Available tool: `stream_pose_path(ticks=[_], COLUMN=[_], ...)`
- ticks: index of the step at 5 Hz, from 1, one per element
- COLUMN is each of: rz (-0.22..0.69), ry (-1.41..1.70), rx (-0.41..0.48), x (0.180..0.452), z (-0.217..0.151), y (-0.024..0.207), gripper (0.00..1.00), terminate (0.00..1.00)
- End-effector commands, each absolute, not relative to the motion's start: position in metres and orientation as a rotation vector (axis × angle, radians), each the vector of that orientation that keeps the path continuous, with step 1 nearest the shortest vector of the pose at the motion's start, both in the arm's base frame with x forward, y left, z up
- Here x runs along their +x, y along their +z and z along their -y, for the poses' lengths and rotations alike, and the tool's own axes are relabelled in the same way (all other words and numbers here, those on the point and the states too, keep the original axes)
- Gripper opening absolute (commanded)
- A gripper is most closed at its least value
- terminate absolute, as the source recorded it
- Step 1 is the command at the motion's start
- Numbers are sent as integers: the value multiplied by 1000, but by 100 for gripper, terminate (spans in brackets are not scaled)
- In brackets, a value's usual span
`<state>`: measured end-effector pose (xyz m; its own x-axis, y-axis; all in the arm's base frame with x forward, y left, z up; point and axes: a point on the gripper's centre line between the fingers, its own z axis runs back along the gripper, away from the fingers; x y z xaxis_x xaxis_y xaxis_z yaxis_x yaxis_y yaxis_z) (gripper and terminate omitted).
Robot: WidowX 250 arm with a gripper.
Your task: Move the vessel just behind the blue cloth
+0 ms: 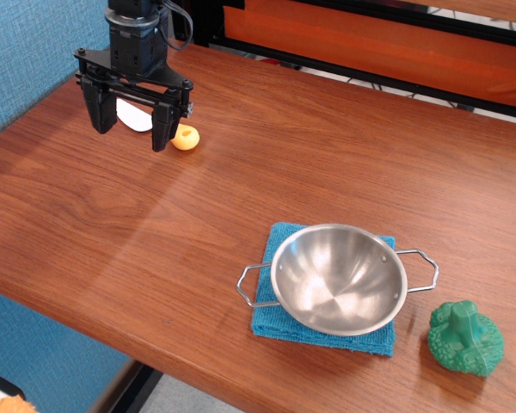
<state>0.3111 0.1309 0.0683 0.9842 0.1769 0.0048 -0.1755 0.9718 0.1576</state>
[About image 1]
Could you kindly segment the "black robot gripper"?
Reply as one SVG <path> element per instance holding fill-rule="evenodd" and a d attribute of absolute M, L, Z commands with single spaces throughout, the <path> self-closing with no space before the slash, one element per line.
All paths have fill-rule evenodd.
<path fill-rule="evenodd" d="M 193 110 L 191 81 L 167 63 L 167 20 L 109 16 L 109 48 L 74 52 L 77 77 L 91 124 L 99 134 L 117 122 L 116 98 L 153 107 L 152 150 L 163 151 L 181 117 Z"/>

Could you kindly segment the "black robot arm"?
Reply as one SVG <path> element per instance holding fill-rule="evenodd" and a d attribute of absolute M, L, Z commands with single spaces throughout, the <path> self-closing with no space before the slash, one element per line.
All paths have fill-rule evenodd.
<path fill-rule="evenodd" d="M 167 63 L 193 39 L 193 20 L 173 1 L 109 1 L 104 11 L 109 48 L 78 48 L 77 83 L 93 128 L 107 133 L 117 122 L 117 100 L 152 108 L 152 150 L 163 151 L 182 117 L 193 109 L 194 84 Z"/>

